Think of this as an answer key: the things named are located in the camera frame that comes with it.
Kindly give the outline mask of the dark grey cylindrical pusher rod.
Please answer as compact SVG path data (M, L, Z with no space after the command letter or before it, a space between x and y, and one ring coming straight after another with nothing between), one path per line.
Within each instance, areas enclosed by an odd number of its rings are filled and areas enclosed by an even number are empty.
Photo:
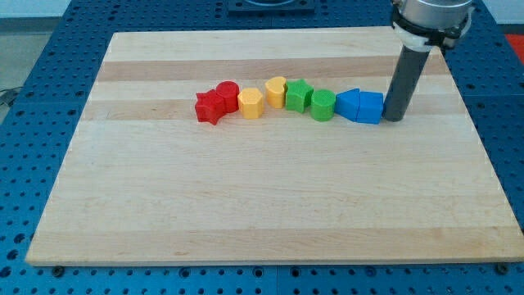
M429 52L402 47L384 101L382 117L385 120L397 122L404 118L428 56Z

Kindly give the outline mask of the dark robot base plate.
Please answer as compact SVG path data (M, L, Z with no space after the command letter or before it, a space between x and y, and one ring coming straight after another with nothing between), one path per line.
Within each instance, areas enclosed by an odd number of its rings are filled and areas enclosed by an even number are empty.
M229 14L311 12L315 0L227 0Z

